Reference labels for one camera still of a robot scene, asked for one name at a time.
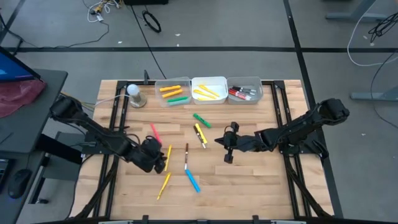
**wooden table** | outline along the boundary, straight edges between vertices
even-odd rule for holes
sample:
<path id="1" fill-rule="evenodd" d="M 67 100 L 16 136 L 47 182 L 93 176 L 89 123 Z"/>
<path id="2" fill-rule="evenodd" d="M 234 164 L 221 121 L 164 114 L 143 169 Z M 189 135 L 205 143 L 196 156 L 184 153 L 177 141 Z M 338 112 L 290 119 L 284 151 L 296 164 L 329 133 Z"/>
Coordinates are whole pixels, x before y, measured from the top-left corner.
<path id="1" fill-rule="evenodd" d="M 103 80 L 98 100 L 113 97 L 116 83 L 117 80 Z M 286 80 L 285 85 L 294 119 L 308 110 L 302 84 L 300 80 Z M 141 109 L 128 107 L 125 125 L 130 128 L 126 131 L 144 139 L 146 135 L 152 135 L 149 124 L 154 123 L 163 141 L 162 150 L 166 153 L 169 144 L 173 145 L 168 169 L 172 176 L 160 200 L 156 200 L 166 172 L 156 174 L 152 171 L 148 174 L 133 163 L 121 161 L 112 219 L 140 220 L 143 215 L 149 215 L 151 220 L 250 220 L 253 215 L 259 215 L 260 219 L 293 218 L 285 166 L 278 150 L 260 153 L 235 151 L 233 164 L 227 164 L 223 161 L 226 150 L 214 142 L 215 138 L 222 137 L 224 127 L 232 121 L 240 125 L 240 135 L 253 135 L 257 130 L 277 127 L 269 86 L 264 86 L 264 97 L 257 105 L 191 103 L 161 108 L 155 99 L 154 86 L 141 86 L 141 91 L 147 95 L 148 102 Z M 112 104 L 113 101 L 108 101 L 95 109 L 93 119 L 104 127 L 109 126 Z M 212 125 L 208 129 L 201 124 L 208 139 L 207 149 L 202 148 L 193 130 L 193 125 L 198 123 L 192 116 L 193 113 L 198 113 Z M 116 124 L 119 124 L 120 114 L 118 113 Z M 188 166 L 200 184 L 199 194 L 195 192 L 183 169 L 187 142 L 190 146 Z M 321 161 L 314 154 L 302 154 L 300 158 L 307 188 L 325 211 L 332 214 Z M 81 168 L 72 216 L 83 208 L 96 190 L 101 163 L 102 156 L 93 156 Z M 303 215 L 298 188 L 296 194 L 300 214 Z"/>

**black metal frame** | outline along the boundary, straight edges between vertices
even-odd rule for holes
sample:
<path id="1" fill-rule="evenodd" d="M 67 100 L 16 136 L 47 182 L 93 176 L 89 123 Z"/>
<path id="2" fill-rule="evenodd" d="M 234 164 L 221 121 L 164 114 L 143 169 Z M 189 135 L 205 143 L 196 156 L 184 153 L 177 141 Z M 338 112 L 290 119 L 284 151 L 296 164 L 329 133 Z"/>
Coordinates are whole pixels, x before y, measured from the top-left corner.
<path id="1" fill-rule="evenodd" d="M 155 81 L 153 81 L 153 80 L 118 81 L 115 96 L 120 95 L 121 90 L 125 86 L 130 85 L 130 84 L 155 85 Z M 281 115 L 280 106 L 279 106 L 279 100 L 278 100 L 278 96 L 277 96 L 278 89 L 280 89 L 280 93 L 282 95 L 282 101 L 283 101 L 283 105 L 284 105 L 284 111 L 286 114 L 287 122 L 290 122 L 292 120 L 292 117 L 290 114 L 289 103 L 287 101 L 287 94 L 286 94 L 286 90 L 285 90 L 284 81 L 283 80 L 281 80 L 281 81 L 262 81 L 262 84 L 269 85 L 271 88 L 272 99 L 274 101 L 275 115 L 277 118 L 278 126 L 283 125 L 282 115 Z M 128 106 L 128 93 L 125 92 L 125 94 L 127 96 L 124 97 L 123 107 L 122 107 L 122 112 L 121 112 L 121 119 L 120 119 L 120 124 L 118 127 L 119 131 L 121 131 L 121 132 L 123 132 L 124 125 L 126 123 L 126 115 L 127 115 L 126 111 L 127 111 L 127 106 Z M 118 105 L 119 105 L 119 99 L 115 98 L 114 103 L 113 103 L 112 114 L 111 114 L 111 121 L 109 124 L 110 129 L 114 129 L 114 125 L 115 125 L 115 121 L 116 121 L 116 114 L 118 111 Z M 287 162 L 290 162 L 290 161 L 287 161 L 289 159 L 290 159 L 289 156 L 284 156 L 285 166 L 286 166 Z M 106 175 L 106 169 L 108 167 L 108 160 L 109 160 L 109 156 L 104 155 L 98 186 L 100 186 L 103 183 L 104 177 Z M 119 158 L 115 156 L 113 163 L 114 164 L 116 163 L 116 166 L 117 166 L 119 163 Z M 299 176 L 300 180 L 304 183 L 303 170 L 302 170 L 299 155 L 295 156 L 295 166 L 296 166 L 297 175 Z M 110 218 L 110 216 L 111 216 L 116 176 L 117 176 L 117 171 L 114 173 L 114 176 L 113 176 L 111 182 L 109 183 L 109 192 L 108 192 L 108 198 L 107 198 L 107 202 L 106 202 L 106 211 L 105 211 L 106 218 Z M 294 182 L 288 174 L 287 174 L 287 181 L 288 181 L 288 186 L 289 186 L 290 200 L 292 202 L 292 210 L 293 210 L 294 218 L 296 219 L 296 218 L 300 217 L 299 206 L 298 206 L 297 197 L 295 194 Z M 305 197 L 302 197 L 302 199 L 303 199 L 303 204 L 304 204 L 305 217 L 311 217 L 310 206 L 309 206 L 308 202 L 306 201 Z M 99 210 L 100 210 L 100 204 L 101 204 L 101 200 L 99 200 L 95 206 L 93 217 L 98 217 Z M 189 222 L 189 220 L 181 220 L 181 221 L 183 221 L 184 223 Z M 237 221 L 237 220 L 206 220 L 205 223 L 207 223 L 207 221 L 211 221 L 212 223 L 269 223 L 269 220 L 259 220 L 257 215 L 253 215 L 253 220 L 239 220 L 239 221 Z M 134 220 L 134 222 L 144 223 L 143 220 Z M 157 220 L 157 222 L 159 222 L 159 223 L 178 223 L 179 220 L 169 220 L 169 221 Z"/>

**desk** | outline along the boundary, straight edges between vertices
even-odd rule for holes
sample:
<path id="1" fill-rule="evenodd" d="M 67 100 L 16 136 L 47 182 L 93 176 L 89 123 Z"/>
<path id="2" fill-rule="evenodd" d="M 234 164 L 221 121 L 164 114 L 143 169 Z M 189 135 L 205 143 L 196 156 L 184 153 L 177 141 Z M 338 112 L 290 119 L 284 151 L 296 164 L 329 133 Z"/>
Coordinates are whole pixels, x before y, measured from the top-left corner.
<path id="1" fill-rule="evenodd" d="M 116 84 L 117 80 L 103 80 L 98 100 L 113 97 Z M 294 119 L 308 110 L 303 88 L 299 80 L 286 80 L 285 86 Z M 214 142 L 232 121 L 240 125 L 240 135 L 253 135 L 257 130 L 277 127 L 269 86 L 264 86 L 264 97 L 257 105 L 191 103 L 170 108 L 160 107 L 153 85 L 140 88 L 147 95 L 148 102 L 141 109 L 128 106 L 125 126 L 130 128 L 126 131 L 143 140 L 146 135 L 152 134 L 149 124 L 154 123 L 163 142 L 162 151 L 166 153 L 169 144 L 173 145 L 168 169 L 172 176 L 160 200 L 156 201 L 166 172 L 156 174 L 152 171 L 147 174 L 132 163 L 120 161 L 111 219 L 140 220 L 143 215 L 149 215 L 151 220 L 250 220 L 252 215 L 259 215 L 260 219 L 293 218 L 284 161 L 278 150 L 260 153 L 236 151 L 233 164 L 227 164 L 223 162 L 226 150 Z M 122 101 L 119 100 L 118 111 Z M 93 119 L 108 127 L 112 105 L 113 101 L 109 101 L 97 106 Z M 198 113 L 212 125 L 211 129 L 202 128 L 208 139 L 206 149 L 202 148 L 193 130 L 193 125 L 198 123 L 193 113 Z M 183 169 L 187 142 L 190 145 L 188 166 L 200 184 L 199 194 Z M 333 214 L 321 161 L 313 154 L 302 154 L 300 158 L 307 188 L 318 203 Z M 102 156 L 93 156 L 81 168 L 72 216 L 81 211 L 96 190 L 101 162 Z M 303 203 L 297 188 L 296 194 L 300 213 L 303 214 Z"/>
<path id="2" fill-rule="evenodd" d="M 36 70 L 36 72 L 47 83 L 43 92 L 33 103 L 19 108 L 10 116 L 0 118 L 0 126 L 9 128 L 14 133 L 0 145 L 0 157 L 14 159 L 14 165 L 11 167 L 9 176 L 5 180 L 0 193 L 1 223 L 15 223 L 24 206 L 45 154 L 43 151 L 35 151 L 35 145 L 49 118 L 50 107 L 57 99 L 68 74 L 67 72 L 51 70 Z M 15 153 L 13 152 L 15 150 L 32 152 Z M 12 199 L 7 192 L 10 177 L 18 170 L 26 167 L 32 171 L 27 189 L 22 197 Z"/>

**green marker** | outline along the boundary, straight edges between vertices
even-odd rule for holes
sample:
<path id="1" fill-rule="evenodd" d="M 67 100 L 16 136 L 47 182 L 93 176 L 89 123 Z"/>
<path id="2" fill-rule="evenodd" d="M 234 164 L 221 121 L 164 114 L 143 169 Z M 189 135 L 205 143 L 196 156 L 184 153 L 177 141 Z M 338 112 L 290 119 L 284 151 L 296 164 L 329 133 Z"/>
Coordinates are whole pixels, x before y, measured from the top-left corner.
<path id="1" fill-rule="evenodd" d="M 186 99 L 188 99 L 188 97 L 187 96 L 183 96 L 183 97 L 178 97 L 178 98 L 174 98 L 174 99 L 171 99 L 171 100 L 167 100 L 167 102 L 170 103 L 170 102 L 176 102 L 176 101 L 186 100 Z"/>
<path id="2" fill-rule="evenodd" d="M 207 128 L 211 128 L 211 124 L 207 121 L 205 121 L 203 118 L 201 118 L 197 113 L 194 113 L 193 116 L 198 119 L 200 122 L 202 122 L 204 125 L 206 125 Z"/>

